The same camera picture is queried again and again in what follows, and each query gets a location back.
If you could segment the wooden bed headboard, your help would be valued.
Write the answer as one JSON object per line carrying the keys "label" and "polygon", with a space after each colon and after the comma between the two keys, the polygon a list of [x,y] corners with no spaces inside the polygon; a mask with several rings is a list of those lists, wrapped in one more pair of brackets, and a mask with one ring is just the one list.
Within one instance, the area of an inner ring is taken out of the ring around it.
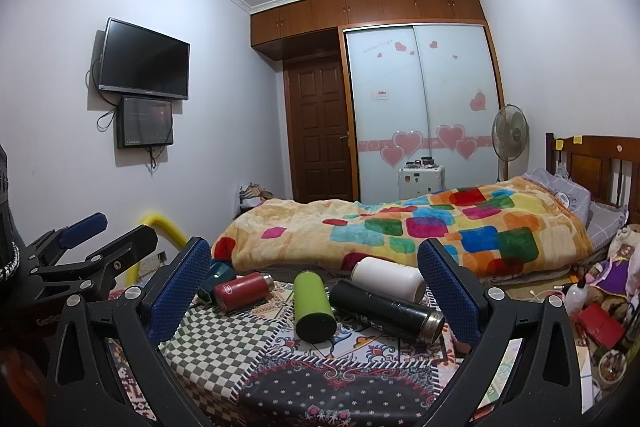
{"label": "wooden bed headboard", "polygon": [[639,222],[639,139],[630,136],[546,133],[546,169],[561,165],[570,179],[600,204],[626,207],[628,221]]}

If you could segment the wardrobe with heart stickers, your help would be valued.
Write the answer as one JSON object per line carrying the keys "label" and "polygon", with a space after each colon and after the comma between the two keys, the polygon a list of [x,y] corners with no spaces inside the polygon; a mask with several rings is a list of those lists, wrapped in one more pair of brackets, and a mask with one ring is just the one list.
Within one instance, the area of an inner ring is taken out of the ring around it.
{"label": "wardrobe with heart stickers", "polygon": [[399,198],[398,170],[431,156],[445,188],[497,181],[492,122],[504,104],[480,0],[300,0],[250,19],[278,61],[336,54],[343,67],[359,202]]}

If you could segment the patterned tablecloth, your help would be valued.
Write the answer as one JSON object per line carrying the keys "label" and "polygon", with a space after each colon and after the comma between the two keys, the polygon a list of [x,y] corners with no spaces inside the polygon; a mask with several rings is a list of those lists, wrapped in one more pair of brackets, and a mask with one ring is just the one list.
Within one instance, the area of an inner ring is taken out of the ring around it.
{"label": "patterned tablecloth", "polygon": [[445,327],[429,346],[351,319],[324,343],[294,332],[293,287],[242,311],[194,300],[160,354],[215,426],[413,426],[462,360]]}

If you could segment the yellow foam padded bar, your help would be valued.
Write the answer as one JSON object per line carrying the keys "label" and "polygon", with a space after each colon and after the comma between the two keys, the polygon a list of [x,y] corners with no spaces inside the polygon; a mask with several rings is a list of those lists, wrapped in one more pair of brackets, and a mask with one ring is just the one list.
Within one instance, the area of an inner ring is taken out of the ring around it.
{"label": "yellow foam padded bar", "polygon": [[141,220],[154,230],[157,235],[157,246],[154,253],[144,257],[129,268],[124,275],[124,284],[143,283],[160,268],[168,265],[176,257],[178,251],[188,243],[188,236],[181,231],[174,222],[157,212],[147,213]]}

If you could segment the purple plush toy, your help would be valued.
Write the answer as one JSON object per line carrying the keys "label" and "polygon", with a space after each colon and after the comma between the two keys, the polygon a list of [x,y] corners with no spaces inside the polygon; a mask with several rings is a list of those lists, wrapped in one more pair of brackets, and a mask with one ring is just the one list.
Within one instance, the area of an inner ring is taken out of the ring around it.
{"label": "purple plush toy", "polygon": [[617,231],[606,258],[591,267],[587,303],[597,303],[605,310],[628,305],[638,290],[639,227],[627,225]]}

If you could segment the brown wooden door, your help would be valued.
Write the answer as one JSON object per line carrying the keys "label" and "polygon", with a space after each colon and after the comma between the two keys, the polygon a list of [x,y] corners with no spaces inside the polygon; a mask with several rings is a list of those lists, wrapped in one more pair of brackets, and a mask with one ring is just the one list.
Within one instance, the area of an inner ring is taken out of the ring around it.
{"label": "brown wooden door", "polygon": [[284,98],[293,198],[296,202],[354,199],[340,57],[330,54],[286,62]]}

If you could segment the white thermos bottle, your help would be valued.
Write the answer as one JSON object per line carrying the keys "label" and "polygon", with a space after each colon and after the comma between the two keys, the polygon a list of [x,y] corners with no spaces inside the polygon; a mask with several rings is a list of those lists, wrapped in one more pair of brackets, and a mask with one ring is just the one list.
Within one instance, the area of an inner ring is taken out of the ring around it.
{"label": "white thermos bottle", "polygon": [[368,291],[410,303],[420,303],[426,291],[425,280],[418,269],[372,257],[358,261],[350,279]]}

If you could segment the standing electric fan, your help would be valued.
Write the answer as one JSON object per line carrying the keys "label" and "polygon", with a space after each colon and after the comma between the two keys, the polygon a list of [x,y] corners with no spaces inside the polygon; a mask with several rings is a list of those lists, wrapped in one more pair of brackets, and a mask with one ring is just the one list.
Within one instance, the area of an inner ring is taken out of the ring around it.
{"label": "standing electric fan", "polygon": [[525,152],[528,140],[529,125],[523,111],[514,104],[501,107],[492,122],[491,142],[505,178],[511,162]]}

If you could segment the grey pillow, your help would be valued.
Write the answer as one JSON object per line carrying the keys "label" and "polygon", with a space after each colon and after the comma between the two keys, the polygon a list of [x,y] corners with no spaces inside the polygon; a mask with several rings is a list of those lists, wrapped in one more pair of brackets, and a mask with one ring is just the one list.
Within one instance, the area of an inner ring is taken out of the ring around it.
{"label": "grey pillow", "polygon": [[524,178],[532,181],[550,192],[553,197],[570,210],[573,215],[587,225],[591,204],[591,194],[583,186],[574,181],[552,174],[542,168],[535,168],[523,174]]}

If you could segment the dark teal cup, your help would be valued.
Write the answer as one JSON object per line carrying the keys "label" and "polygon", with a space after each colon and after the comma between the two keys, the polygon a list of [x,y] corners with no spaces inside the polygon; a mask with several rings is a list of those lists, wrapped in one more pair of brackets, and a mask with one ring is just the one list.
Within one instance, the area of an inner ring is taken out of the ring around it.
{"label": "dark teal cup", "polygon": [[219,284],[228,283],[235,279],[236,273],[228,263],[213,260],[196,295],[203,303],[209,305],[215,300],[215,288]]}

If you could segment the green thermos bottle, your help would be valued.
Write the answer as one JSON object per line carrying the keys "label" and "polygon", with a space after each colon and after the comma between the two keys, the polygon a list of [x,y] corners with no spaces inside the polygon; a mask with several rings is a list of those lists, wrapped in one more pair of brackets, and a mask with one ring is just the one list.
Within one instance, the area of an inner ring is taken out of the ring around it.
{"label": "green thermos bottle", "polygon": [[335,334],[337,323],[317,273],[304,271],[295,277],[294,320],[296,335],[306,343],[324,343]]}

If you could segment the black thermos bottle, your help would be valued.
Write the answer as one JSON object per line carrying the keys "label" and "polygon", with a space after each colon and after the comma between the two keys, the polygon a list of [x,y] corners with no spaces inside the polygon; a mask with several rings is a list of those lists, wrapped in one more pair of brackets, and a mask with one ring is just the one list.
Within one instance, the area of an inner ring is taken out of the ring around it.
{"label": "black thermos bottle", "polygon": [[329,304],[339,314],[355,317],[386,335],[424,345],[434,343],[445,325],[444,314],[434,308],[386,297],[347,281],[332,287]]}

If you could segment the red thermos bottle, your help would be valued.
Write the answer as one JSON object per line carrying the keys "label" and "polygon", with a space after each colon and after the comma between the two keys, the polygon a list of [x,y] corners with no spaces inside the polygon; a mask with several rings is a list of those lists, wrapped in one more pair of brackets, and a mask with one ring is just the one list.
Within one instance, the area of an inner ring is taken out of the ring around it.
{"label": "red thermos bottle", "polygon": [[224,312],[231,312],[264,300],[273,288],[274,282],[269,274],[255,272],[218,284],[214,295],[217,306]]}

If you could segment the wall mounted black television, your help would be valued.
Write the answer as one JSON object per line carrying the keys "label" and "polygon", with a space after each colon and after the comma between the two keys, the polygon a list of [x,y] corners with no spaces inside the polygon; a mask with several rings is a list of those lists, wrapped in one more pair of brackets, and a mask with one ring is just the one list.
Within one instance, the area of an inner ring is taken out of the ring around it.
{"label": "wall mounted black television", "polygon": [[110,17],[105,26],[96,89],[186,101],[189,43]]}

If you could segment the red box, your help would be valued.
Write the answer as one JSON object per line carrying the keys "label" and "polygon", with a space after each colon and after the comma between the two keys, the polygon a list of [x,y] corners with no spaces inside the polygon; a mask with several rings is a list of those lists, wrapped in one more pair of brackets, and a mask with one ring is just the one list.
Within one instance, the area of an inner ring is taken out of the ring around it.
{"label": "red box", "polygon": [[613,349],[625,335],[623,325],[618,323],[597,303],[590,303],[577,315],[577,322],[599,345]]}

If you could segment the colourful patchwork blanket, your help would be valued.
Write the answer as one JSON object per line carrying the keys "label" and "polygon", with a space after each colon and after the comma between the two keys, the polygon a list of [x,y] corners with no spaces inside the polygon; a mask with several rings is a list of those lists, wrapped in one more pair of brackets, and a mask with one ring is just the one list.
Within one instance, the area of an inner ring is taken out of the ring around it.
{"label": "colourful patchwork blanket", "polygon": [[231,222],[212,256],[238,272],[275,265],[349,271],[365,257],[411,265],[437,239],[478,277],[564,269],[594,248],[586,221],[522,176],[364,205],[341,199],[269,199]]}

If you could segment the small black wall monitor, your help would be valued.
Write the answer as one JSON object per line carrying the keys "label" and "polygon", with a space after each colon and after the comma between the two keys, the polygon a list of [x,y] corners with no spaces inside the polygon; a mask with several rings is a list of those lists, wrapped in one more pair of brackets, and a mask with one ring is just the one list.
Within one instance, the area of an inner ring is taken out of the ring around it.
{"label": "small black wall monitor", "polygon": [[116,145],[150,148],[174,143],[171,103],[155,98],[123,96],[116,108]]}

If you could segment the grey bed sheet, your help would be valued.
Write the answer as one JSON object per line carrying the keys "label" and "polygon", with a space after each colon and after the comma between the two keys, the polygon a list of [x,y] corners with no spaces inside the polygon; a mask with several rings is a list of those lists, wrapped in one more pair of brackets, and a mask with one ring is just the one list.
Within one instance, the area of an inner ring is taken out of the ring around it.
{"label": "grey bed sheet", "polygon": [[592,249],[600,251],[612,242],[619,229],[626,225],[628,210],[626,206],[615,207],[612,205],[592,202],[589,206],[587,221],[587,235]]}

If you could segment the white small appliance box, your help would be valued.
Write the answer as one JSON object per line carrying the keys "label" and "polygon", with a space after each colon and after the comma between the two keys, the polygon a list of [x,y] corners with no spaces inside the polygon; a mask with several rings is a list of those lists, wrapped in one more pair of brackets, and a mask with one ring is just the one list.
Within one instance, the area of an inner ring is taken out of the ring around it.
{"label": "white small appliance box", "polygon": [[431,156],[408,160],[398,170],[400,199],[412,199],[445,190],[445,168]]}

